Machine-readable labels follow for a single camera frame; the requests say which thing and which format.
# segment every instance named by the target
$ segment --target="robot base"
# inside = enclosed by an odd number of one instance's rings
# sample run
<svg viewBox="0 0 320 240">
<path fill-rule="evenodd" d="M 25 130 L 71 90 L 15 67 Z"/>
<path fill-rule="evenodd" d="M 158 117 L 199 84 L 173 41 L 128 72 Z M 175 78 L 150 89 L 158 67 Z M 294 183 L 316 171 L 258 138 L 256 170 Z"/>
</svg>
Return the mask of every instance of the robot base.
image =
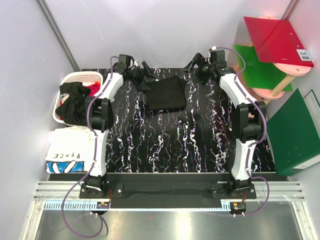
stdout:
<svg viewBox="0 0 320 240">
<path fill-rule="evenodd" d="M 87 187 L 85 183 L 81 185 L 79 198 L 81 199 L 109 199 L 109 192 L 111 190 L 112 199 L 121 199 L 123 195 L 124 185 L 122 183 L 112 183 L 103 181 L 101 183 L 101 190 Z"/>
<path fill-rule="evenodd" d="M 250 184 L 250 187 L 245 191 L 239 192 L 237 194 L 232 194 L 228 190 L 227 183 L 212 183 L 211 184 L 212 198 L 221 200 L 221 199 L 244 199 L 244 194 L 246 199 L 256 199 L 256 189 L 253 183 Z"/>
</svg>

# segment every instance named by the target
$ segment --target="metal floor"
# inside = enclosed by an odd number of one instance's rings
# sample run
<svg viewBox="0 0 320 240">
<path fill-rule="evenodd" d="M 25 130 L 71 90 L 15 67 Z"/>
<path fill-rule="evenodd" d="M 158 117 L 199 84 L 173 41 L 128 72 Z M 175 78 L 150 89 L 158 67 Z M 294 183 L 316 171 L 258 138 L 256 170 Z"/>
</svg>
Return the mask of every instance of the metal floor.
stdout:
<svg viewBox="0 0 320 240">
<path fill-rule="evenodd" d="M 247 212 L 260 207 L 248 202 Z M 67 211 L 71 227 L 83 234 L 93 235 L 100 221 L 93 216 L 74 219 L 84 214 Z M 103 215 L 108 226 L 96 240 L 302 240 L 293 207 L 289 202 L 269 202 L 259 214 L 248 217 L 221 217 L 224 212 L 124 212 L 110 211 Z M 60 211 L 45 210 L 36 240 L 83 239 L 64 229 Z"/>
</svg>

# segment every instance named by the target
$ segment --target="red cloth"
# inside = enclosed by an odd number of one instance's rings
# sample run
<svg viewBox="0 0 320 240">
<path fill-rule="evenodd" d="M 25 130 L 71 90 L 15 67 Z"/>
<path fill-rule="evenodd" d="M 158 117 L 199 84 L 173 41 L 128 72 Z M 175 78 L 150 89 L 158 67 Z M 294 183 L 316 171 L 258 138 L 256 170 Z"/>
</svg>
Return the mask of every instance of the red cloth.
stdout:
<svg viewBox="0 0 320 240">
<path fill-rule="evenodd" d="M 100 83 L 95 83 L 90 86 L 86 86 L 86 88 L 90 89 L 89 97 L 93 97 L 100 90 Z"/>
</svg>

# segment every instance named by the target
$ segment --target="blue drawing on towel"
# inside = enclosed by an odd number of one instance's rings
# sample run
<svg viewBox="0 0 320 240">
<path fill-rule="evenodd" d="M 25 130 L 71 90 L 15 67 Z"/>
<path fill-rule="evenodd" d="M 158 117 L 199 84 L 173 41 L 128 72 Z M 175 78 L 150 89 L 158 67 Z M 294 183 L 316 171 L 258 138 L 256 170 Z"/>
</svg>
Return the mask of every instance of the blue drawing on towel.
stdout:
<svg viewBox="0 0 320 240">
<path fill-rule="evenodd" d="M 83 161 L 47 161 L 46 165 L 52 174 L 78 173 L 85 170 L 85 163 Z"/>
</svg>

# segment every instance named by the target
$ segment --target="black marble-patterned table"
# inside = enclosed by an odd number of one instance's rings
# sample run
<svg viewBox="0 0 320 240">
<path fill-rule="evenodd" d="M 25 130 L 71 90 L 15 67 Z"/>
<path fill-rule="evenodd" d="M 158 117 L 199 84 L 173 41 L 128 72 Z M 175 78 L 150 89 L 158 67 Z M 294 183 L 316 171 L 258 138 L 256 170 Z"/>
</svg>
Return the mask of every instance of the black marble-patterned table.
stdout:
<svg viewBox="0 0 320 240">
<path fill-rule="evenodd" d="M 106 69 L 97 71 L 106 79 Z M 221 173 L 234 163 L 236 141 L 231 132 L 233 105 L 213 81 L 201 85 L 194 73 L 179 68 L 156 68 L 159 79 L 174 74 L 187 81 L 186 109 L 152 112 L 146 97 L 130 81 L 112 102 L 114 125 L 107 140 L 107 171 L 111 173 Z M 267 140 L 253 155 L 255 172 L 274 172 Z"/>
</svg>

